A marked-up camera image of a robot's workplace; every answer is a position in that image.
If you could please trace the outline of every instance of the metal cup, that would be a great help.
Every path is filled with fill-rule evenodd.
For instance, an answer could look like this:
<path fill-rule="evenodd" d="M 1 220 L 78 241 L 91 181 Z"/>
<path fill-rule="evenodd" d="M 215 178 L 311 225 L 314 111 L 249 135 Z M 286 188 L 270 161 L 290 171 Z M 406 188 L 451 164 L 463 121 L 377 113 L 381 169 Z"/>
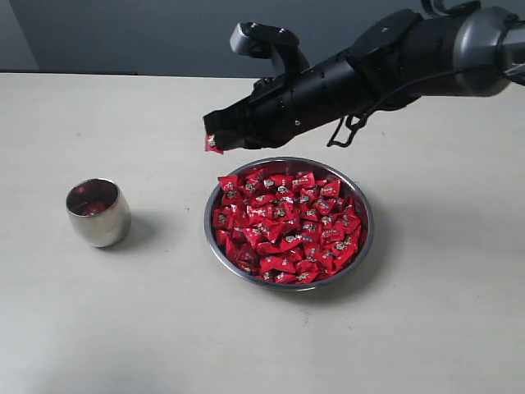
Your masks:
<path fill-rule="evenodd" d="M 76 233 L 92 246 L 116 244 L 130 231 L 130 207 L 120 188 L 108 179 L 89 179 L 75 186 L 66 206 Z"/>

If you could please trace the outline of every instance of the wire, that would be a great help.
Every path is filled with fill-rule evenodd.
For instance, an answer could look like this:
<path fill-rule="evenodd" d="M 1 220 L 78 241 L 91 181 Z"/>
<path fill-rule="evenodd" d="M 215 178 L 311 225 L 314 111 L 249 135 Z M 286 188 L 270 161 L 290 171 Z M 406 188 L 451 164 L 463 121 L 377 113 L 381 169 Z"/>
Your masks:
<path fill-rule="evenodd" d="M 330 138 L 330 140 L 328 141 L 328 144 L 326 144 L 326 146 L 330 147 L 332 145 L 337 145 L 337 146 L 340 146 L 341 148 L 347 148 L 349 147 L 351 144 L 352 144 L 352 141 L 355 137 L 355 135 L 357 134 L 357 132 L 362 129 L 363 127 L 365 127 L 367 125 L 367 121 L 368 121 L 368 118 L 373 115 L 373 113 L 375 111 L 377 111 L 378 109 L 380 109 L 380 106 L 388 99 L 391 99 L 392 97 L 396 96 L 397 94 L 403 92 L 404 90 L 408 89 L 408 88 L 411 88 L 415 85 L 418 85 L 418 84 L 421 84 L 422 82 L 428 82 L 429 80 L 438 80 L 440 78 L 443 78 L 443 77 L 446 77 L 446 76 L 456 76 L 458 74 L 463 74 L 464 72 L 467 72 L 467 71 L 474 71 L 474 70 L 477 70 L 477 69 L 482 69 L 482 68 L 495 68 L 495 65 L 494 64 L 478 64 L 478 65 L 475 65 L 475 66 L 467 66 L 467 67 L 462 67 L 462 68 L 458 68 L 458 69 L 455 69 L 455 70 L 450 70 L 450 71 L 444 71 L 444 72 L 440 72 L 438 74 L 434 74 L 432 76 L 426 76 L 424 78 L 420 78 L 418 80 L 413 80 L 411 82 L 409 82 L 408 84 L 405 84 L 403 86 L 400 86 L 399 88 L 391 91 L 390 93 L 386 94 L 385 96 L 383 96 L 382 98 L 379 99 L 379 101 L 377 101 L 375 104 L 373 104 L 360 118 L 359 118 L 359 121 L 354 123 L 353 125 L 352 124 L 349 124 L 351 123 L 352 119 L 353 119 L 353 116 L 350 116 L 348 117 L 347 121 L 346 121 L 346 126 L 349 128 L 350 130 L 350 135 L 348 137 L 348 139 L 346 140 L 346 142 L 339 142 L 339 141 L 336 141 L 336 137 L 337 137 L 337 134 L 339 133 L 340 131 L 340 128 L 343 124 L 343 120 L 344 118 L 342 117 L 340 119 L 340 122 L 339 122 L 339 125 L 337 126 L 336 128 L 336 131 L 334 132 L 334 134 L 332 135 L 332 137 Z"/>

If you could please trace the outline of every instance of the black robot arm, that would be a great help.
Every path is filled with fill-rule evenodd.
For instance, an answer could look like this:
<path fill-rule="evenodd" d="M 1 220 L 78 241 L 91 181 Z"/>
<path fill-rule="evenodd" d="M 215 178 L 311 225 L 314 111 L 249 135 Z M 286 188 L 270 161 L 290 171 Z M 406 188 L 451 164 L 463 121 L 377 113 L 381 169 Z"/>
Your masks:
<path fill-rule="evenodd" d="M 208 143 L 220 150 L 277 148 L 340 119 L 328 146 L 345 147 L 377 110 L 395 111 L 422 96 L 488 97 L 510 81 L 525 85 L 525 25 L 517 15 L 481 8 L 478 1 L 452 8 L 441 0 L 422 4 L 430 19 L 398 11 L 311 67 L 290 31 L 238 24 L 233 51 L 271 59 L 277 76 L 257 81 L 250 96 L 206 115 Z M 343 124 L 350 134 L 339 142 Z"/>

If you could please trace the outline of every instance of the metal bowl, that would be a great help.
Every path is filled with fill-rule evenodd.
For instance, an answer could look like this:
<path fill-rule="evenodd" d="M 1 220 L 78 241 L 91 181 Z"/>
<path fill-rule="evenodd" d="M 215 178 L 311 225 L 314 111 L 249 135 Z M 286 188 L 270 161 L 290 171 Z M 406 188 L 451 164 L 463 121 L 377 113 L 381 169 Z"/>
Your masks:
<path fill-rule="evenodd" d="M 230 262 L 226 255 L 222 252 L 215 239 L 215 231 L 212 227 L 213 210 L 220 206 L 222 197 L 222 190 L 220 186 L 217 186 L 213 190 L 212 195 L 206 204 L 206 210 L 204 212 L 204 231 L 206 233 L 208 243 L 212 247 L 213 253 L 217 256 L 221 263 L 223 263 L 235 275 L 242 277 L 249 282 L 279 291 L 307 291 L 329 285 L 348 275 L 362 263 L 368 251 L 370 250 L 370 247 L 372 246 L 372 240 L 374 237 L 374 220 L 372 216 L 372 208 L 370 207 L 367 198 L 354 182 L 334 168 L 328 167 L 322 163 L 314 162 L 313 160 L 308 160 L 306 158 L 266 158 L 237 168 L 230 175 L 243 175 L 248 172 L 257 171 L 261 168 L 265 168 L 270 173 L 281 173 L 286 175 L 295 175 L 297 172 L 313 172 L 313 175 L 316 177 L 316 179 L 326 178 L 328 181 L 341 179 L 340 193 L 343 196 L 354 197 L 356 214 L 361 219 L 362 231 L 358 243 L 358 253 L 354 255 L 350 265 L 347 268 L 344 268 L 333 277 L 329 277 L 319 282 L 298 285 L 280 284 L 266 282 L 263 279 L 259 279 L 258 277 L 253 277 L 248 273 L 238 269 L 232 262 Z"/>

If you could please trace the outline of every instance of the white table surface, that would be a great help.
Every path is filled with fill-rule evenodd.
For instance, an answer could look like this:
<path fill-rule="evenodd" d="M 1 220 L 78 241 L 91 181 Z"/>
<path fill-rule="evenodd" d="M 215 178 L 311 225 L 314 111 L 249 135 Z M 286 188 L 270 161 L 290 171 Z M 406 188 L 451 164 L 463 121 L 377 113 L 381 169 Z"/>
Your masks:
<path fill-rule="evenodd" d="M 525 89 L 379 113 L 277 150 L 203 151 L 202 115 L 251 80 L 0 75 L 0 393 L 525 392 Z M 216 177 L 277 155 L 353 178 L 377 222 L 354 275 L 265 291 L 203 234 Z M 112 250 L 64 199 L 114 179 Z"/>

